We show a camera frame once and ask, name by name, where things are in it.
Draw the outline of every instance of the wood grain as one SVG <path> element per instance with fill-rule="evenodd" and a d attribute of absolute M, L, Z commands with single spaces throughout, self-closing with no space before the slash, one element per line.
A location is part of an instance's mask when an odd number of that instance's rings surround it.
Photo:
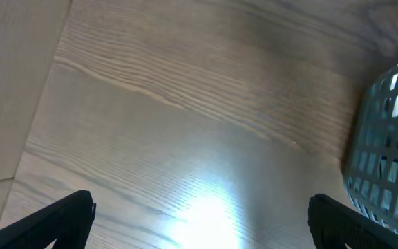
<path fill-rule="evenodd" d="M 88 189 L 89 248 L 311 248 L 397 62 L 398 3 L 74 0 L 0 227 Z"/>
<path fill-rule="evenodd" d="M 69 5 L 0 1 L 0 180 L 15 176 Z M 0 218 L 11 185 L 0 182 Z"/>

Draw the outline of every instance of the perforated basket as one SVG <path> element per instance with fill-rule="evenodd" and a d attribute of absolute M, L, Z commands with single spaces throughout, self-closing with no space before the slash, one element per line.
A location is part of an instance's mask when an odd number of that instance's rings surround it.
<path fill-rule="evenodd" d="M 398 65 L 368 89 L 343 175 L 353 204 L 398 234 Z"/>

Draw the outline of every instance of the black object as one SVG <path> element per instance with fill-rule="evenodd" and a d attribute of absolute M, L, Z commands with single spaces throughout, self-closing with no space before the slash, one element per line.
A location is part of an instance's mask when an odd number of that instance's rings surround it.
<path fill-rule="evenodd" d="M 398 235 L 324 194 L 310 199 L 308 225 L 317 249 L 398 248 Z"/>
<path fill-rule="evenodd" d="M 95 220 L 89 191 L 77 191 L 0 230 L 0 248 L 84 248 Z"/>

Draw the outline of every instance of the gray plastic basket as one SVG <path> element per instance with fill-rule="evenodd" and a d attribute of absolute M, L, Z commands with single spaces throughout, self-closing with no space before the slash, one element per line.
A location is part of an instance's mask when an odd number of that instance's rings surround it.
<path fill-rule="evenodd" d="M 343 179 L 362 214 L 398 234 L 398 65 L 365 95 Z"/>

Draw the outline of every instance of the wooden surface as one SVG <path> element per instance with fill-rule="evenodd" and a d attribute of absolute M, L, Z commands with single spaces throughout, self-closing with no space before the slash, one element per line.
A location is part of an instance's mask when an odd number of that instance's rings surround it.
<path fill-rule="evenodd" d="M 0 1 L 0 218 L 69 6 Z"/>
<path fill-rule="evenodd" d="M 312 248 L 398 3 L 74 0 L 0 227 L 78 189 L 88 248 Z"/>

